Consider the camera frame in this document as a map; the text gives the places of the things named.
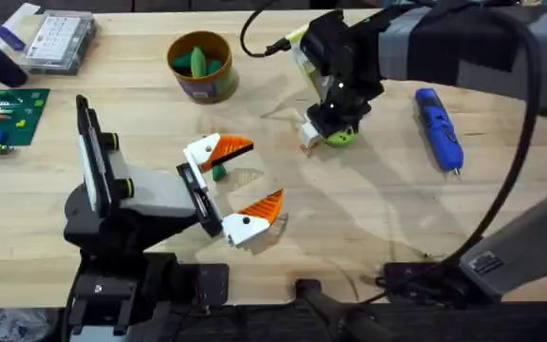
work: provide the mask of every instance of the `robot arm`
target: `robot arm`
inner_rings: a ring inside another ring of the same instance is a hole
[[[222,305],[227,265],[181,264],[173,253],[145,250],[196,223],[234,246],[266,231],[279,213],[282,190],[223,217],[203,177],[253,143],[212,134],[186,146],[177,174],[150,170],[127,164],[118,135],[101,130],[86,98],[78,95],[76,102],[84,183],[65,205],[65,239],[82,256],[64,317],[71,340],[133,340],[144,328],[137,325],[161,302]],[[62,335],[67,341],[67,330]]]
[[[541,51],[540,103],[547,107],[547,7],[470,7],[448,10],[413,5],[384,9],[348,27],[343,12],[312,22],[300,49],[318,77],[328,77],[321,104],[308,109],[303,144],[357,130],[368,101],[384,92],[382,80],[424,81],[524,99],[525,53],[517,37],[486,11],[529,26]]]

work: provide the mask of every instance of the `cup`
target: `cup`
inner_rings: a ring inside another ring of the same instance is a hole
[[[191,77],[180,73],[172,67],[173,62],[190,54],[194,47],[200,47],[206,56],[207,63],[219,60],[223,66],[204,77]],[[195,31],[181,36],[168,48],[168,66],[174,73],[180,87],[194,101],[201,104],[212,104],[229,98],[237,89],[238,77],[233,69],[232,51],[227,41],[211,31]]]

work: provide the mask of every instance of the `green object in cup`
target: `green object in cup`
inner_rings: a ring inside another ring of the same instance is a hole
[[[191,52],[191,77],[204,77],[206,73],[206,56],[200,47],[194,47]]]
[[[223,67],[223,63],[221,61],[213,60],[213,61],[210,61],[210,63],[208,64],[208,67],[206,67],[206,72],[208,72],[209,75],[212,75],[215,72],[217,72],[219,69],[221,69],[222,67]]]
[[[172,63],[172,67],[176,69],[191,68],[191,53],[180,56]]]

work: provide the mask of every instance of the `small green block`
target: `small green block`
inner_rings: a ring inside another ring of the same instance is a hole
[[[219,60],[213,60],[208,64],[208,67],[206,67],[206,72],[209,75],[212,75],[215,72],[217,72],[219,69],[221,69],[222,67],[223,67],[223,64]]]
[[[172,62],[172,67],[176,68],[190,68],[191,67],[191,53],[187,53],[184,56],[180,56]]]
[[[227,176],[227,171],[223,164],[213,167],[213,181],[220,181]]]
[[[191,77],[197,78],[206,75],[206,56],[200,47],[194,47],[191,52]]]

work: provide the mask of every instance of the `green toy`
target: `green toy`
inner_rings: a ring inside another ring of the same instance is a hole
[[[184,56],[180,56],[172,62],[174,69],[178,68],[191,68],[191,53],[187,53]]]
[[[200,47],[194,47],[191,52],[191,77],[204,77],[206,76],[206,56],[204,51]]]
[[[219,71],[223,67],[223,63],[219,60],[212,60],[208,64],[208,67],[206,68],[206,71],[209,75],[214,74],[215,72]]]
[[[354,132],[353,128],[350,127],[346,130],[332,133],[332,135],[327,138],[327,144],[332,146],[345,146],[353,142],[357,135],[358,133]]]
[[[227,176],[227,170],[223,167],[223,164],[213,167],[213,181],[220,181]]]

